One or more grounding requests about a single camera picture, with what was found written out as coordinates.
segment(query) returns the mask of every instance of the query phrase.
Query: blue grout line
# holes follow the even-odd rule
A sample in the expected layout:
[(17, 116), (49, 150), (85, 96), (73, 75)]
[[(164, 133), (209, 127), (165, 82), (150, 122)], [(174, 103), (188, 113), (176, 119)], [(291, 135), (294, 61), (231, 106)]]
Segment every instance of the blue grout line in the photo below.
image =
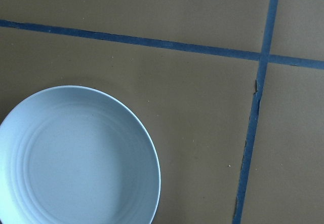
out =
[(260, 53), (256, 53), (256, 52), (247, 52), (247, 51), (241, 51), (235, 49), (226, 49), (226, 48), (179, 43), (179, 42), (170, 42), (170, 41), (163, 41), (163, 40), (156, 40), (156, 39), (149, 39), (149, 38), (138, 38), (135, 36), (86, 31), (86, 30), (80, 30), (74, 28), (63, 28), (57, 26), (48, 26), (48, 25), (31, 24), (31, 23), (18, 23), (18, 22), (7, 21), (7, 20), (0, 20), (0, 26), (23, 29), (23, 30), (53, 33), (53, 34), (78, 36), (81, 38), (105, 40), (105, 41), (119, 42), (119, 43), (133, 44), (133, 45), (142, 45), (142, 46), (155, 47), (155, 48), (165, 48), (165, 49), (179, 50), (185, 52), (194, 52), (194, 53), (211, 54), (211, 55), (218, 55), (218, 56), (225, 56), (225, 57), (241, 58), (241, 59), (248, 59), (248, 60), (258, 61), (260, 59)]
[(265, 24), (263, 43), (261, 49), (261, 55), (259, 60), (259, 68), (257, 73), (257, 91), (253, 96), (251, 114), (246, 138), (246, 146), (244, 149), (244, 155), (242, 160), (241, 172), (239, 176), (239, 183), (236, 196), (236, 210), (232, 224), (240, 224), (243, 212), (243, 206), (245, 201), (245, 194), (248, 185), (249, 171), (252, 159), (252, 152), (254, 146), (254, 140), (259, 119), (260, 101), (263, 93), (263, 86), (267, 71), (267, 64), (269, 61), (270, 47), (272, 41), (272, 34), (275, 22), (275, 16), (278, 6), (278, 0), (270, 0), (267, 21)]
[(294, 65), (307, 68), (324, 69), (324, 61), (304, 59), (304, 58), (293, 58), (280, 55), (270, 55), (269, 63), (279, 63), (285, 65)]

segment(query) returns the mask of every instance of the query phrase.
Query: blue line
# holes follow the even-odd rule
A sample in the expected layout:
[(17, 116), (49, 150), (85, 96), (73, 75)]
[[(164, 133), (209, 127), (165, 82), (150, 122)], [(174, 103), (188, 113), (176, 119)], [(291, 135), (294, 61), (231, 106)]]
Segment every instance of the blue line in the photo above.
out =
[(105, 40), (111, 42), (142, 45), (142, 46), (155, 47), (155, 48), (165, 48), (165, 49), (179, 50), (185, 52), (212, 54), (212, 55), (241, 58), (241, 59), (248, 59), (248, 60), (258, 61), (260, 59), (260, 53), (255, 53), (255, 52), (170, 42), (170, 41), (163, 41), (163, 40), (156, 40), (156, 39), (149, 39), (149, 38), (138, 38), (135, 36), (110, 34), (104, 32), (94, 32), (94, 31), (87, 31), (87, 30), (80, 30), (80, 29), (73, 29), (73, 28), (63, 28), (57, 26), (48, 26), (48, 25), (31, 24), (31, 23), (18, 23), (18, 22), (7, 21), (7, 20), (0, 20), (0, 26), (23, 29), (23, 30), (53, 33), (53, 34), (78, 36), (81, 38), (90, 38), (90, 39)]
[(270, 55), (269, 62), (307, 67), (307, 68), (324, 69), (324, 61), (305, 59), (305, 58), (293, 58), (293, 57), (286, 57), (280, 55)]
[(258, 119), (259, 119), (260, 101), (263, 93), (263, 86), (264, 86), (265, 75), (267, 71), (267, 64), (269, 61), (270, 47), (271, 47), (277, 6), (278, 6), (278, 0), (270, 0), (267, 21), (265, 24), (265, 30), (263, 36), (261, 56), (259, 60), (259, 68), (257, 73), (257, 91), (254, 94), (253, 101), (252, 101), (246, 146), (244, 149), (243, 161), (242, 161), (238, 189), (237, 189), (236, 210), (235, 210), (232, 224), (241, 223), (245, 194), (248, 185), (253, 145), (254, 145), (255, 134), (256, 134)]

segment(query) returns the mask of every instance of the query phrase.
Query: white plate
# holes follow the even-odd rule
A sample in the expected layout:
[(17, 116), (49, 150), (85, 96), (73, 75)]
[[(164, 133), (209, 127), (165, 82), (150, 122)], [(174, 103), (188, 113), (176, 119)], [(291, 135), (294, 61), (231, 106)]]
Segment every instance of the white plate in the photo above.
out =
[(3, 224), (151, 223), (159, 193), (147, 131), (103, 92), (49, 88), (0, 126)]

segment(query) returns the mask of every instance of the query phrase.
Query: blue tape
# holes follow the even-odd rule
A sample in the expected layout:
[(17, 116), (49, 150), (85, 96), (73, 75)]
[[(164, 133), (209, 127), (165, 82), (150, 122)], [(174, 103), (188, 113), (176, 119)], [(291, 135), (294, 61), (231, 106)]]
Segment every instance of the blue tape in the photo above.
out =
[(319, 60), (293, 58), (280, 55), (270, 55), (269, 63), (279, 63), (285, 65), (294, 65), (307, 68), (324, 69), (324, 62)]
[(90, 38), (90, 39), (105, 40), (111, 42), (142, 45), (142, 46), (155, 47), (155, 48), (165, 48), (165, 49), (179, 50), (185, 52), (212, 54), (212, 55), (241, 58), (241, 59), (248, 59), (248, 60), (258, 61), (260, 59), (260, 54), (255, 52), (247, 52), (247, 51), (241, 51), (235, 49), (209, 47), (209, 46), (178, 43), (178, 42), (169, 42), (169, 41), (149, 39), (149, 38), (138, 38), (135, 36), (117, 35), (117, 34), (86, 31), (86, 30), (73, 29), (73, 28), (63, 28), (57, 26), (48, 26), (48, 25), (30, 24), (30, 23), (18, 23), (18, 22), (7, 21), (7, 20), (0, 20), (0, 26), (23, 29), (23, 30), (53, 33), (53, 34), (78, 36), (81, 38)]
[(257, 91), (254, 94), (253, 101), (252, 101), (250, 121), (249, 121), (247, 138), (246, 138), (246, 146), (244, 149), (243, 161), (242, 161), (238, 189), (237, 189), (236, 209), (235, 209), (235, 214), (234, 214), (232, 224), (241, 223), (245, 194), (248, 185), (251, 158), (253, 153), (253, 145), (254, 145), (255, 134), (256, 134), (258, 119), (259, 119), (260, 101), (263, 93), (265, 75), (267, 72), (267, 64), (269, 61), (270, 47), (271, 47), (277, 6), (278, 6), (278, 0), (270, 0), (267, 21), (266, 21), (264, 35), (263, 35), (263, 43), (262, 43), (260, 60), (259, 60), (259, 68), (257, 73)]

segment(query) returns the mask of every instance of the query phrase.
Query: plate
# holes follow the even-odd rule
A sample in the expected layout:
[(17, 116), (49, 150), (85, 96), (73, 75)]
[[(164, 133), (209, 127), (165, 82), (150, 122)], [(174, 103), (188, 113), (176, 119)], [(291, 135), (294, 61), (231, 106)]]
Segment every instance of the plate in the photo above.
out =
[(153, 142), (121, 102), (59, 86), (31, 95), (0, 126), (3, 224), (151, 223), (160, 194)]

